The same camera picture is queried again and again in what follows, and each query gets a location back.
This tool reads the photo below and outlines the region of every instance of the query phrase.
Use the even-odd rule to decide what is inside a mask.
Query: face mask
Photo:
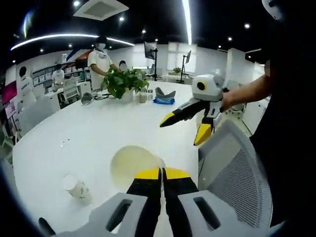
[[[106,46],[105,43],[100,43],[99,46],[98,46],[98,49],[99,50],[103,50],[103,49],[105,49],[105,46]]]

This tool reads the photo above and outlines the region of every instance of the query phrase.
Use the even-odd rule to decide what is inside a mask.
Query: plant pot
[[[130,103],[133,102],[134,100],[134,91],[130,90],[128,92],[125,92],[124,95],[122,96],[121,101],[124,103]]]

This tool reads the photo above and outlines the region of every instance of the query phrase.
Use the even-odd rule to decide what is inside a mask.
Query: paper cup
[[[83,205],[89,205],[92,202],[89,188],[87,188],[83,181],[78,180],[72,175],[67,175],[64,178],[64,189]]]
[[[126,146],[118,150],[112,158],[112,181],[119,191],[126,192],[138,172],[157,167],[165,167],[162,159],[145,148]]]

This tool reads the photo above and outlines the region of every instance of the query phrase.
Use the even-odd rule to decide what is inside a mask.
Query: green leaves
[[[114,97],[121,99],[125,92],[134,89],[139,92],[141,88],[148,87],[145,73],[139,69],[121,72],[110,69],[101,83],[101,88],[107,88]]]

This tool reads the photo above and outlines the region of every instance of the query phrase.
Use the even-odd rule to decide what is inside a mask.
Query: ceiling light
[[[80,2],[79,1],[74,1],[74,6],[79,6]]]
[[[36,41],[39,41],[39,40],[50,39],[50,38],[59,38],[59,37],[87,37],[87,38],[98,38],[98,36],[95,36],[95,35],[86,35],[86,34],[54,34],[54,35],[47,35],[47,36],[41,36],[41,37],[29,39],[29,40],[26,40],[26,41],[24,41],[24,42],[18,43],[17,45],[13,46],[13,47],[10,49],[10,51],[12,51],[12,50],[14,50],[14,49],[16,49],[16,48],[18,48],[18,47],[21,47],[21,46],[23,46],[23,45],[26,45],[26,44],[28,44],[28,43],[36,42]],[[108,40],[114,41],[114,42],[117,42],[117,43],[123,43],[123,44],[129,45],[129,46],[135,46],[135,45],[132,44],[132,43],[125,42],[125,41],[122,41],[122,40],[119,40],[119,39],[108,38]]]
[[[191,45],[192,44],[192,31],[191,31],[191,16],[190,16],[189,0],[182,0],[182,5],[184,9],[184,15],[186,17],[188,44]]]

